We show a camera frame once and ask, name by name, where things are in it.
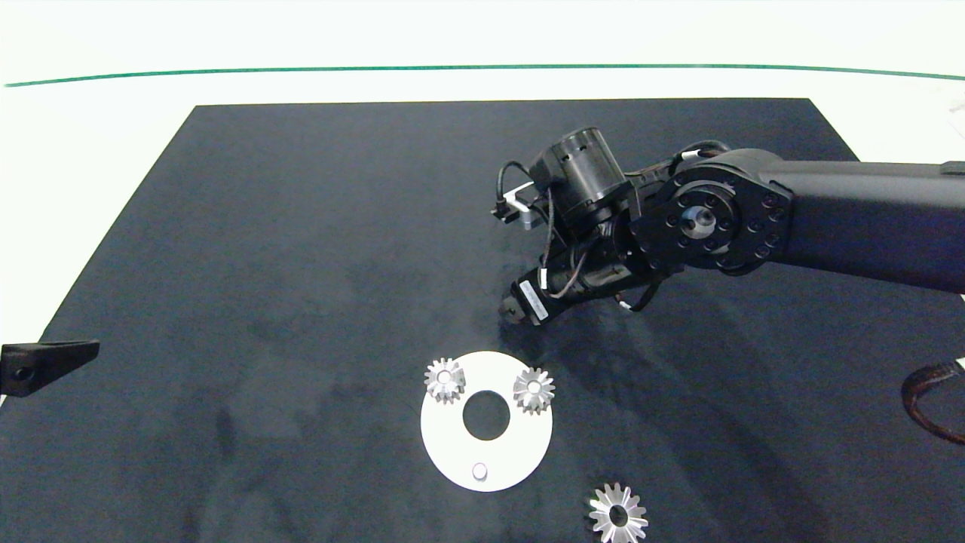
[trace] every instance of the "circular flange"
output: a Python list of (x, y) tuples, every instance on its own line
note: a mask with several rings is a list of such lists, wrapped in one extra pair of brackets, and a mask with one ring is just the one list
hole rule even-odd
[[(529, 368), (509, 355), (478, 351), (455, 360), (465, 377), (465, 392), (454, 404), (423, 399), (422, 435), (435, 467), (453, 483), (478, 492), (504, 490), (530, 475), (542, 461), (553, 433), (553, 411), (531, 415), (516, 406), (512, 386)], [(506, 400), (510, 424), (498, 438), (480, 440), (466, 429), (462, 411), (476, 392), (489, 390)]]

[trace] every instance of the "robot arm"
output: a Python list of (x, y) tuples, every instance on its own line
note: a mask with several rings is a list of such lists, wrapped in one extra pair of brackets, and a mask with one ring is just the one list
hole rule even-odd
[(787, 161), (706, 141), (624, 174), (582, 129), (524, 171), (538, 197), (527, 209), (511, 191), (516, 207), (493, 213), (534, 211), (529, 226), (538, 214), (552, 229), (504, 302), (515, 322), (643, 285), (652, 297), (687, 266), (740, 275), (772, 261), (965, 293), (965, 162)]

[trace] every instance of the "black plastic bracket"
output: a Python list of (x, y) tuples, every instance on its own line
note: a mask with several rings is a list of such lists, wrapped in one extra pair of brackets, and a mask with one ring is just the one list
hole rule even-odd
[(0, 349), (0, 394), (24, 397), (97, 357), (100, 342), (17, 343)]

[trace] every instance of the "bevel gear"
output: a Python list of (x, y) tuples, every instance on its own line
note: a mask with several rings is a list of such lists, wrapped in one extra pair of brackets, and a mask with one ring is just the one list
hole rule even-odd
[[(602, 543), (637, 543), (638, 538), (647, 537), (644, 528), (649, 526), (643, 517), (647, 509), (638, 505), (639, 496), (630, 494), (630, 487), (620, 489), (619, 483), (603, 485), (603, 490), (596, 489), (597, 500), (590, 500), (590, 518), (596, 521), (593, 531), (599, 531)], [(616, 521), (610, 512), (616, 508)]]
[(523, 408), (523, 412), (538, 414), (549, 407), (550, 401), (556, 389), (553, 378), (549, 377), (549, 372), (542, 371), (541, 368), (526, 368), (523, 373), (516, 377), (516, 382), (512, 385), (512, 399), (516, 400), (516, 405)]
[(466, 378), (459, 363), (452, 358), (439, 358), (426, 368), (426, 391), (429, 395), (437, 402), (455, 403), (466, 388)]

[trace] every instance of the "gear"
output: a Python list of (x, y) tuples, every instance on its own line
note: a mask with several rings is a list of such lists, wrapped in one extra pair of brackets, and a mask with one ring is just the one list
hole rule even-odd
[(614, 485), (596, 489), (597, 500), (590, 500), (590, 518), (596, 521), (593, 531), (602, 532), (602, 543), (637, 543), (638, 538), (647, 537), (644, 528), (649, 522), (643, 517), (647, 509), (637, 505), (640, 497), (632, 496), (630, 487), (621, 490), (619, 483)]
[(539, 413), (549, 407), (550, 400), (555, 396), (553, 390), (556, 386), (551, 383), (553, 378), (549, 377), (549, 372), (528, 367), (516, 377), (512, 385), (512, 399), (524, 412)]
[(466, 378), (458, 362), (439, 358), (426, 366), (426, 391), (437, 402), (455, 403), (466, 389)]

